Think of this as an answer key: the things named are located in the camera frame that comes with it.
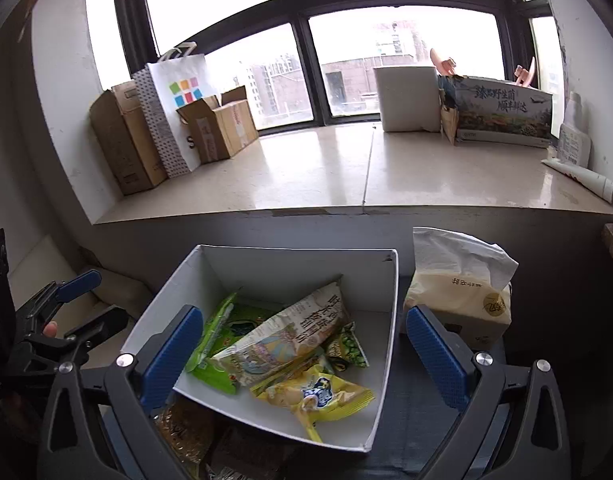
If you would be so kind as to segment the person's left hand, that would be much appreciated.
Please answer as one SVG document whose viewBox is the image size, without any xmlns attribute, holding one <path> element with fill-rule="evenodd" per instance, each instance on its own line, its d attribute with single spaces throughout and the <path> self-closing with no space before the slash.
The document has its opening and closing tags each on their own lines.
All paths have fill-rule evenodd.
<svg viewBox="0 0 613 480">
<path fill-rule="evenodd" d="M 55 338 L 58 333 L 58 324 L 55 321 L 50 321 L 43 330 L 43 334 L 49 338 Z"/>
</svg>

